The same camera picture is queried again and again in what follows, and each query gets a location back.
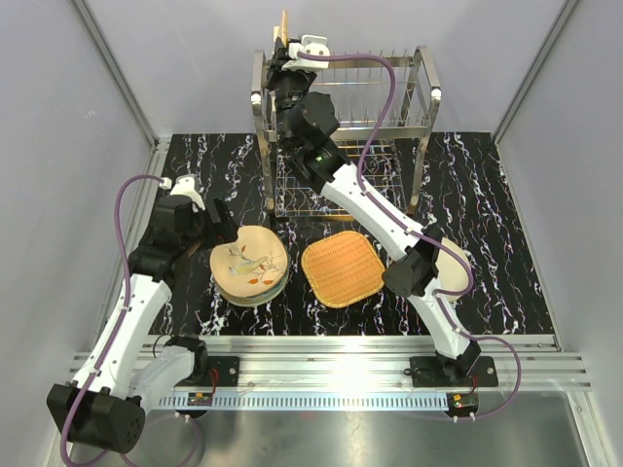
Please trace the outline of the woven bamboo tray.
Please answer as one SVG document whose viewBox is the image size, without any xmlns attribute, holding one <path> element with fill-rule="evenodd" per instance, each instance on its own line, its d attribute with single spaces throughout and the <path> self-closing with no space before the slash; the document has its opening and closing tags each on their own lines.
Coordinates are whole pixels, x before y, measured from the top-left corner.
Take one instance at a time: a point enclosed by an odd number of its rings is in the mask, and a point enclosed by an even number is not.
<svg viewBox="0 0 623 467">
<path fill-rule="evenodd" d="M 370 241 L 343 231 L 308 246 L 301 266 L 315 297 L 325 306 L 342 308 L 378 293 L 385 266 Z"/>
<path fill-rule="evenodd" d="M 273 39 L 275 42 L 280 40 L 284 47 L 287 47 L 289 42 L 288 22 L 288 11 L 286 9 L 282 9 L 279 23 L 273 28 Z"/>
</svg>

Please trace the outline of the cream bird painted plate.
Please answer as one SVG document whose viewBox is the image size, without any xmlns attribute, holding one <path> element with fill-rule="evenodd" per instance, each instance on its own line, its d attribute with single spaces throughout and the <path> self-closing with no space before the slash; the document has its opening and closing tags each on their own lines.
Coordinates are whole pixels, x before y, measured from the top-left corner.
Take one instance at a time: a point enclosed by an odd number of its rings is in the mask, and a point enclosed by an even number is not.
<svg viewBox="0 0 623 467">
<path fill-rule="evenodd" d="M 218 291 L 238 306 L 257 306 L 283 290 L 290 258 L 281 239 L 262 226 L 242 226 L 235 242 L 214 247 L 209 266 Z"/>
</svg>

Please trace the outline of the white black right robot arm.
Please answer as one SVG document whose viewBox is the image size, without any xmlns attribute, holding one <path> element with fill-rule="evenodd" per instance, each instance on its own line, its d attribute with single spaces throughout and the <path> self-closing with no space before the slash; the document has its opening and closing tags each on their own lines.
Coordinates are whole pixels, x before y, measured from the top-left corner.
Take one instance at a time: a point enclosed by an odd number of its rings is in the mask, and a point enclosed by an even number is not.
<svg viewBox="0 0 623 467">
<path fill-rule="evenodd" d="M 439 371 L 452 386 L 476 374 L 477 338 L 460 325 L 450 300 L 469 292 L 471 267 L 443 242 L 435 225 L 423 227 L 382 197 L 333 141 L 339 122 L 331 97 L 311 91 L 316 74 L 338 57 L 317 42 L 275 41 L 267 87 L 275 95 L 276 138 L 300 183 L 345 209 L 381 244 L 392 263 L 385 286 L 415 308 L 433 338 Z"/>
</svg>

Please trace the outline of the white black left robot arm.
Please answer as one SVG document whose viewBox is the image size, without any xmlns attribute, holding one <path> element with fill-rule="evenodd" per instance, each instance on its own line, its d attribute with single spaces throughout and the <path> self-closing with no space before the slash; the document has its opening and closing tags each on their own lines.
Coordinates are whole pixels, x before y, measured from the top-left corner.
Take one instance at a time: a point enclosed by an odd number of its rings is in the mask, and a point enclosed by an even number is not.
<svg viewBox="0 0 623 467">
<path fill-rule="evenodd" d="M 172 295 L 194 253 L 238 238 L 238 223 L 221 198 L 200 208 L 188 195 L 161 197 L 129 254 L 124 286 L 92 353 L 71 381 L 54 384 L 47 406 L 68 444 L 107 453 L 130 452 L 146 415 L 176 384 L 198 386 L 214 372 L 197 337 L 173 336 L 159 356 L 137 372 L 135 362 L 152 323 Z"/>
</svg>

